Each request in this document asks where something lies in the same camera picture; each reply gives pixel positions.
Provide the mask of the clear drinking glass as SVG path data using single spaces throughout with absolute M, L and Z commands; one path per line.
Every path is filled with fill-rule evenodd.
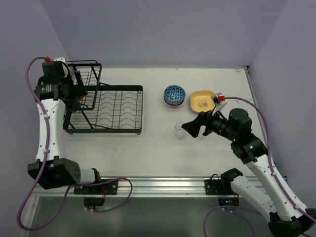
M 187 132 L 182 128 L 183 122 L 178 122 L 175 125 L 175 136 L 178 138 L 183 138 L 186 136 Z

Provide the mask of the yellow plastic plate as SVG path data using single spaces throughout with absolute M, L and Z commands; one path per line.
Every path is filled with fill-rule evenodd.
M 211 97 L 215 93 L 210 90 L 195 91 L 190 95 L 190 107 L 193 112 L 208 112 L 215 108 Z

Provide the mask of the blue mug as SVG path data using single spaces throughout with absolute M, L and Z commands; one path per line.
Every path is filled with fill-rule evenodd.
M 66 108 L 72 113 L 81 109 L 81 102 L 78 98 L 72 98 L 66 101 Z

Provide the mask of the blue triangle pattern bowl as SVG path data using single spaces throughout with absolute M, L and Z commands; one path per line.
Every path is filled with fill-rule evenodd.
M 172 102 L 180 102 L 185 100 L 186 92 L 178 85 L 170 85 L 164 90 L 164 97 Z

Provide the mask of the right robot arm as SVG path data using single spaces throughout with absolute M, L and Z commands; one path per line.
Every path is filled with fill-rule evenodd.
M 234 155 L 261 183 L 264 192 L 251 185 L 236 168 L 224 172 L 220 178 L 224 187 L 245 198 L 265 218 L 273 236 L 297 237 L 313 226 L 316 210 L 299 201 L 276 166 L 268 161 L 268 150 L 252 133 L 252 120 L 246 110 L 232 109 L 228 118 L 221 112 L 201 112 L 182 128 L 196 138 L 201 126 L 205 126 L 204 136 L 216 133 L 231 141 Z

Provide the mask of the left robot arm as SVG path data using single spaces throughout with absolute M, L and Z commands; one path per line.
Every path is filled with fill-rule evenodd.
M 64 57 L 46 57 L 42 69 L 43 76 L 31 90 L 39 113 L 39 146 L 36 161 L 28 165 L 28 174 L 46 190 L 100 183 L 96 168 L 80 168 L 67 158 L 64 149 L 64 114 L 80 110 L 80 100 L 87 95 L 80 72 L 71 72 Z

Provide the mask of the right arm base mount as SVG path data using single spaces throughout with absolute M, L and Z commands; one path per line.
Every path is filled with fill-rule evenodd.
M 239 206 L 239 195 L 232 190 L 228 181 L 217 174 L 204 180 L 204 189 L 207 196 L 217 197 L 220 206 Z

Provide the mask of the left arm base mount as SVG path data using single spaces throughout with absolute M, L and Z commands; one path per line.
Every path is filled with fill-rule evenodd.
M 118 180 L 101 179 L 101 182 L 106 184 L 93 186 L 93 187 L 75 187 L 75 195 L 83 195 L 83 205 L 86 208 L 96 210 L 105 204 L 107 196 L 114 196 L 118 191 Z

